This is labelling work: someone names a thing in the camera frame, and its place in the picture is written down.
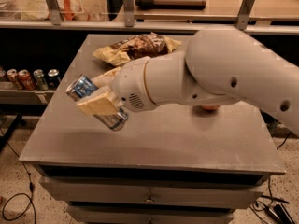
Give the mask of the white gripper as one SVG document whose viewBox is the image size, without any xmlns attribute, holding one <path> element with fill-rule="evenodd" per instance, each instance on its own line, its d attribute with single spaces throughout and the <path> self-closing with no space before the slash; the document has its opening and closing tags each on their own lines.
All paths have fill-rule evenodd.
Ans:
<svg viewBox="0 0 299 224">
<path fill-rule="evenodd" d="M 112 84 L 112 90 L 132 112 L 150 111 L 157 108 L 148 95 L 145 81 L 145 68 L 150 57 L 132 60 L 122 68 L 116 67 L 92 78 L 98 87 Z M 86 115 L 114 115 L 121 107 L 120 100 L 112 91 L 96 93 L 76 102 Z"/>
</svg>

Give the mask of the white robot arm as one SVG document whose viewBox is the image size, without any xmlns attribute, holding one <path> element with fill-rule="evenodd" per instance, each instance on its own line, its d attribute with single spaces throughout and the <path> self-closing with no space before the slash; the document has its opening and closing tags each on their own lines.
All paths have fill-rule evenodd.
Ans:
<svg viewBox="0 0 299 224">
<path fill-rule="evenodd" d="M 95 81 L 101 88 L 77 102 L 87 115 L 244 101 L 299 134 L 299 67 L 234 27 L 206 26 L 185 50 L 132 60 Z"/>
</svg>

